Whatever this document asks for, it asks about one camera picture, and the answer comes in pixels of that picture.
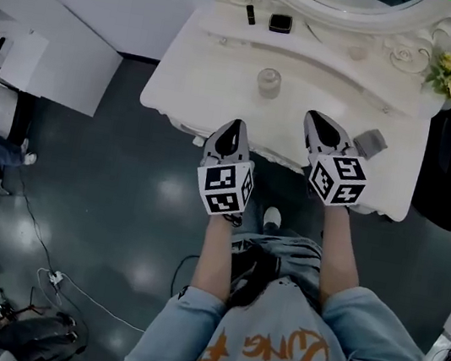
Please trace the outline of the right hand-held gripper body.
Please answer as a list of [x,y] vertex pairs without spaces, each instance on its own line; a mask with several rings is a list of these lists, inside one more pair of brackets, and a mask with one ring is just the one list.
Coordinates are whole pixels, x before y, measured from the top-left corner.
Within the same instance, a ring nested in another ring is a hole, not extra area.
[[366,160],[326,114],[307,111],[303,125],[311,168],[305,171],[309,191],[326,206],[356,205],[367,186]]

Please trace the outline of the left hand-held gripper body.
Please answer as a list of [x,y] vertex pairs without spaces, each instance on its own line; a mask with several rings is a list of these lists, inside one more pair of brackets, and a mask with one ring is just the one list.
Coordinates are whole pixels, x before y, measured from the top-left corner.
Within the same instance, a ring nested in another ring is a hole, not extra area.
[[224,124],[205,140],[197,172],[208,215],[242,219],[254,185],[249,150],[247,126],[241,119]]

